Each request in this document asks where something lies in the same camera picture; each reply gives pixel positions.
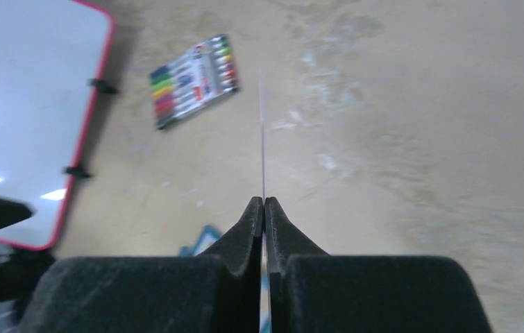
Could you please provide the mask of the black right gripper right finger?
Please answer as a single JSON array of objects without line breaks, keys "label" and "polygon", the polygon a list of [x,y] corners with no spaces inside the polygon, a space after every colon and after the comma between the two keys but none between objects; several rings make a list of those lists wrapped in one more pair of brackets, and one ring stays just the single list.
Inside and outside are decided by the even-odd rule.
[{"label": "black right gripper right finger", "polygon": [[490,332],[468,273],[435,255],[331,255],[264,203],[274,332]]}]

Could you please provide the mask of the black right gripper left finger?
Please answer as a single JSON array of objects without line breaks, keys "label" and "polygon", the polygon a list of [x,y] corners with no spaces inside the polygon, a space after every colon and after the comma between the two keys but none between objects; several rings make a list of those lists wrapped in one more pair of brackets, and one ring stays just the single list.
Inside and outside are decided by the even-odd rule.
[{"label": "black right gripper left finger", "polygon": [[70,257],[42,276],[18,332],[257,332],[263,203],[194,257]]}]

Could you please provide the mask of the blue card holder wallet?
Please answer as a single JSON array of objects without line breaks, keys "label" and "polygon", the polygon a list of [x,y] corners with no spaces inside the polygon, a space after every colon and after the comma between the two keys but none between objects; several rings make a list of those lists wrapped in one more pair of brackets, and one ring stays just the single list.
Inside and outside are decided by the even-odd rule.
[{"label": "blue card holder wallet", "polygon": [[183,246],[180,248],[179,257],[193,257],[202,253],[209,248],[214,242],[222,237],[222,233],[213,225],[205,225],[196,240],[191,246]]}]

